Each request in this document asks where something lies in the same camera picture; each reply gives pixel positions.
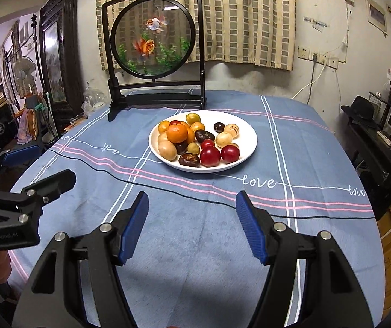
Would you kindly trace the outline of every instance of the white plate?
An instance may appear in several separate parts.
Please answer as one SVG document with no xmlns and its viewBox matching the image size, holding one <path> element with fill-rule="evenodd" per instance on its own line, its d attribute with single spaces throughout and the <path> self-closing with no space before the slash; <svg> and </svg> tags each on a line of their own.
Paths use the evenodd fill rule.
<svg viewBox="0 0 391 328">
<path fill-rule="evenodd" d="M 171 116 L 166 119 L 166 121 L 186 121 L 186 115 L 190 113 L 196 113 L 200 116 L 201 122 L 205 125 L 206 130 L 217 136 L 217 132 L 214 131 L 214 124 L 217 122 L 224 123 L 225 125 L 228 125 L 229 123 L 235 123 L 240 128 L 240 134 L 237 138 L 233 140 L 234 143 L 236 143 L 240 147 L 240 158 L 231 164 L 226 164 L 222 160 L 218 166 L 213 167 L 204 167 L 200 164 L 200 167 L 190 167 L 190 166 L 183 166 L 179 164 L 179 155 L 177 158 L 173 161 L 166 160 L 165 158 L 162 158 L 160 156 L 159 151 L 157 150 L 157 137 L 159 137 L 159 130 L 157 129 L 157 124 L 154 126 L 152 131 L 150 132 L 150 136 L 148 138 L 148 143 L 150 144 L 150 149 L 153 151 L 154 155 L 156 155 L 160 160 L 162 160 L 165 164 L 168 164 L 169 166 L 172 166 L 173 168 L 180 169 L 182 171 L 186 171 L 188 173 L 217 173 L 219 171 L 224 171 L 227 169 L 230 169 L 238 164 L 241 164 L 243 161 L 245 161 L 247 158 L 250 157 L 250 155 L 253 154 L 254 150 L 256 149 L 257 145 L 257 136 L 256 132 L 254 131 L 253 127 L 250 126 L 247 122 L 245 122 L 243 119 L 236 117 L 234 115 L 230 115 L 228 113 L 224 112 L 218 112 L 218 111 L 190 111 L 181 113 L 179 115 Z"/>
</svg>

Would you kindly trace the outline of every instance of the goldfish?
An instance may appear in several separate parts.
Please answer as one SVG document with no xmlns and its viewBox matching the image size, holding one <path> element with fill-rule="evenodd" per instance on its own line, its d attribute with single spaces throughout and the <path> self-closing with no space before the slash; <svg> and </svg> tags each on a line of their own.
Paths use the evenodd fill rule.
<svg viewBox="0 0 391 328">
<path fill-rule="evenodd" d="M 153 53 L 154 47 L 156 44 L 153 39 L 145 40 L 141 38 L 140 41 L 133 41 L 133 47 L 139 52 L 139 54 L 143 57 L 148 57 L 151 53 Z"/>
<path fill-rule="evenodd" d="M 168 25 L 168 20 L 166 19 L 165 16 L 161 17 L 161 19 L 158 19 L 156 17 L 148 19 L 146 22 L 147 28 L 151 29 L 152 31 L 160 34 L 161 32 L 164 31 L 163 26 Z"/>
</svg>

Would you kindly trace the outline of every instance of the black hat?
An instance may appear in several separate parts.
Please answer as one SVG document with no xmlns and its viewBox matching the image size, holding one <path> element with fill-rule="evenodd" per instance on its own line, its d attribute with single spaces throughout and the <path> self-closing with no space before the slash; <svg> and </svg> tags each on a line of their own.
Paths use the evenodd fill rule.
<svg viewBox="0 0 391 328">
<path fill-rule="evenodd" d="M 368 127 L 377 128 L 378 125 L 373 121 L 375 108 L 371 102 L 364 97 L 356 96 L 351 106 L 341 106 L 341 110 L 354 121 L 360 122 Z"/>
</svg>

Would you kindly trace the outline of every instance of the cherry tomato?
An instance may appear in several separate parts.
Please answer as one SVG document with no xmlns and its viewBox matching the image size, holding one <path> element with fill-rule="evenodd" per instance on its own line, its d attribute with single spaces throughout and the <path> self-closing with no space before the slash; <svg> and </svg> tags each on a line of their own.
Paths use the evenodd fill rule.
<svg viewBox="0 0 391 328">
<path fill-rule="evenodd" d="M 206 147 L 215 147 L 215 142 L 213 140 L 207 139 L 201 143 L 201 149 L 205 149 Z"/>
<path fill-rule="evenodd" d="M 205 167 L 218 166 L 221 153 L 216 147 L 205 147 L 200 153 L 200 161 Z"/>
<path fill-rule="evenodd" d="M 226 145 L 221 149 L 221 158 L 229 164 L 237 161 L 240 158 L 240 150 L 234 145 Z"/>
</svg>

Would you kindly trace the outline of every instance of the dark purple fruit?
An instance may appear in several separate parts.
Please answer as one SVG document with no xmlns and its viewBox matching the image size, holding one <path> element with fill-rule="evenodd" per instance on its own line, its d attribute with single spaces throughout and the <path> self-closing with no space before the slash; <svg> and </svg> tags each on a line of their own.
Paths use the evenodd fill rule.
<svg viewBox="0 0 391 328">
<path fill-rule="evenodd" d="M 183 166 L 199 167 L 200 158 L 198 155 L 185 153 L 179 158 L 179 164 Z"/>
<path fill-rule="evenodd" d="M 214 124 L 214 130 L 217 133 L 224 132 L 224 127 L 225 127 L 225 124 L 221 123 L 221 122 L 217 122 L 217 123 Z"/>
<path fill-rule="evenodd" d="M 182 155 L 185 154 L 188 150 L 188 142 L 185 140 L 182 143 L 177 143 L 174 145 L 177 149 L 177 154 Z"/>
<path fill-rule="evenodd" d="M 210 139 L 210 140 L 215 140 L 215 136 L 208 131 L 205 131 L 203 129 L 198 129 L 195 131 L 195 138 L 197 139 L 197 142 L 200 144 L 203 143 L 205 140 Z"/>
</svg>

